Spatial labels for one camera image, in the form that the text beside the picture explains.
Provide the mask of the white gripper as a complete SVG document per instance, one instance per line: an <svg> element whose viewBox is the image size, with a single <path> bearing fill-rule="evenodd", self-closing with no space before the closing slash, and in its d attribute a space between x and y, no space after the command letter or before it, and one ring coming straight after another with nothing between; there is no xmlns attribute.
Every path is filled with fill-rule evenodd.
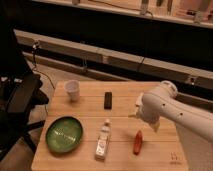
<svg viewBox="0 0 213 171"><path fill-rule="evenodd" d="M129 118L140 118L144 122L150 124L151 128L154 132L157 132L160 127L159 118L160 116L155 114L152 109L145 106L142 102L140 106L136 106L136 114L130 114L128 115Z"/></svg>

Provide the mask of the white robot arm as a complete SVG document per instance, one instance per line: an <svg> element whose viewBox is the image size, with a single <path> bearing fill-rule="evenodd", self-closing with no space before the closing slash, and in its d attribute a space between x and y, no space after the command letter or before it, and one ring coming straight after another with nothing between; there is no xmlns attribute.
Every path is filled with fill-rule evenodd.
<svg viewBox="0 0 213 171"><path fill-rule="evenodd" d="M136 111L130 118L141 119L157 132L160 117L167 118L213 143L213 113L176 100L178 89L171 81L162 81L141 93Z"/></svg>

